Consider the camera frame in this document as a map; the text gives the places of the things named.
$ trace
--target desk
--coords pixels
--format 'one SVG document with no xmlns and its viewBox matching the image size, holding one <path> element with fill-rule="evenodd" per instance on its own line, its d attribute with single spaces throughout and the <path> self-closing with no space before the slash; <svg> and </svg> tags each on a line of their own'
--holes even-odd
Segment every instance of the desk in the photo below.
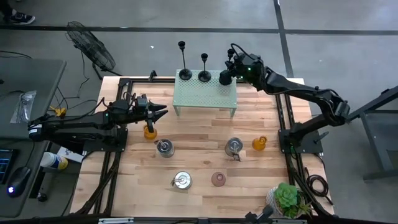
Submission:
<svg viewBox="0 0 398 224">
<path fill-rule="evenodd" d="M 119 77 L 104 77 L 99 98 L 113 101 L 118 82 Z M 280 182 L 288 182 L 285 157 L 279 151 L 274 96 L 238 84 L 238 108 L 230 119 L 229 109 L 211 108 L 182 108 L 178 117 L 172 111 L 174 84 L 134 84 L 133 92 L 146 93 L 154 103 L 167 105 L 169 112 L 154 127 L 157 139 L 167 138 L 174 143 L 175 153 L 168 159 L 159 156 L 153 141 L 146 141 L 143 136 L 144 123 L 129 124 L 128 146 L 119 166 L 112 216 L 242 218 L 247 212 L 258 214 L 266 204 L 268 191 Z M 307 101 L 291 100 L 296 121 L 311 118 Z M 266 149 L 258 152 L 251 147 L 251 141 L 260 135 L 266 135 L 268 142 Z M 225 154 L 224 146 L 231 137 L 243 141 L 241 162 L 232 161 Z M 97 187 L 103 157 L 103 152 L 94 152 L 83 161 L 71 212 L 81 208 Z M 302 157 L 311 174 L 325 177 L 317 157 L 307 154 Z M 182 170 L 193 180 L 186 191 L 170 185 L 174 175 Z M 226 175 L 224 186 L 213 186 L 214 172 Z M 319 201 L 333 213 L 326 199 Z"/>
<path fill-rule="evenodd" d="M 36 90 L 31 119 L 38 118 L 47 112 L 65 66 L 66 62 L 62 60 L 0 58 L 0 79 L 4 80 L 4 84 L 0 85 L 0 95 L 14 90 Z M 32 151 L 33 143 L 28 137 L 27 124 L 10 123 L 18 97 L 16 93 L 0 98 L 0 147 L 17 149 L 9 175 L 25 165 L 31 169 L 31 175 L 24 193 L 16 198 L 7 195 L 6 184 L 0 185 L 0 217 L 17 217 L 20 214 L 49 144 L 36 142 Z"/>
</svg>

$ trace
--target shoe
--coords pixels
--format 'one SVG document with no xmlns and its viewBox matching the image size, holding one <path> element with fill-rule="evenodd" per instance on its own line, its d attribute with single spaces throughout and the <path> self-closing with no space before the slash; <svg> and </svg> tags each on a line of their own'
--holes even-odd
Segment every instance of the shoe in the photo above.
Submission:
<svg viewBox="0 0 398 224">
<path fill-rule="evenodd" d="M 21 12 L 16 12 L 14 15 L 10 17 L 4 17 L 6 22 L 13 23 L 15 25 L 29 25 L 35 21 L 34 16 L 30 16 Z"/>
</svg>

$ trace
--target plastic bag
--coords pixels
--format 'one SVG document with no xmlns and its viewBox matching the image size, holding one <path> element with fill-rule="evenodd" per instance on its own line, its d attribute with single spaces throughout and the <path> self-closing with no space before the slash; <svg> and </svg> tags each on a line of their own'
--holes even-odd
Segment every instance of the plastic bag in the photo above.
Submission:
<svg viewBox="0 0 398 224">
<path fill-rule="evenodd" d="M 10 123 L 21 124 L 28 123 L 30 120 L 30 111 L 33 107 L 36 91 L 28 91 L 19 95 L 19 101 L 15 107 Z"/>
</svg>

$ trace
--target fan grille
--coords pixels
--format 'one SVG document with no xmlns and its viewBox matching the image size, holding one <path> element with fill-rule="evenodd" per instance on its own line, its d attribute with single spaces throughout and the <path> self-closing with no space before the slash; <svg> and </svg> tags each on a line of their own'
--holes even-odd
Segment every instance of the fan grille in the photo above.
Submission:
<svg viewBox="0 0 398 224">
<path fill-rule="evenodd" d="M 116 63 L 104 44 L 81 23 L 68 22 L 67 33 L 75 47 L 81 50 L 100 69 L 111 71 L 115 67 Z"/>
</svg>

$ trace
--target concrete floor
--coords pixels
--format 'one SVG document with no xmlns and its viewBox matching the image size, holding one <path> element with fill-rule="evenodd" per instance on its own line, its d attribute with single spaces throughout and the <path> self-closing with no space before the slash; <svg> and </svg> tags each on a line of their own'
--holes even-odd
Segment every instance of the concrete floor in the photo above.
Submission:
<svg viewBox="0 0 398 224">
<path fill-rule="evenodd" d="M 398 2 L 394 0 L 279 0 L 286 29 L 397 30 Z M 86 26 L 252 28 L 277 29 L 273 0 L 25 0 L 12 2 L 16 9 L 34 14 L 37 26 L 64 26 L 80 21 Z M 286 72 L 279 34 L 187 33 L 187 32 L 94 32 L 116 61 L 115 71 L 124 75 L 174 75 L 181 67 L 177 42 L 187 43 L 187 67 L 200 69 L 200 54 L 209 55 L 207 68 L 224 69 L 226 50 L 235 42 L 248 52 L 262 55 L 264 62 Z M 377 97 L 398 83 L 398 36 L 396 35 L 287 35 L 294 77 L 308 85 L 333 88 L 349 101 L 351 110 Z M 82 75 L 80 52 L 61 31 L 0 30 L 1 50 L 28 54 L 33 58 L 59 58 L 68 65 L 59 87 L 74 96 Z M 69 105 L 96 99 L 101 86 L 86 58 L 81 98 Z M 70 114 L 82 114 L 92 104 Z M 313 114 L 319 114 L 311 104 Z M 362 176 L 378 171 L 368 139 L 359 120 L 338 128 L 326 127 L 322 140 L 326 174 L 335 213 L 344 218 L 396 223 L 398 179 L 365 184 Z M 50 199 L 29 200 L 19 218 L 58 216 L 73 190 L 78 166 L 72 173 L 48 176 Z"/>
</svg>

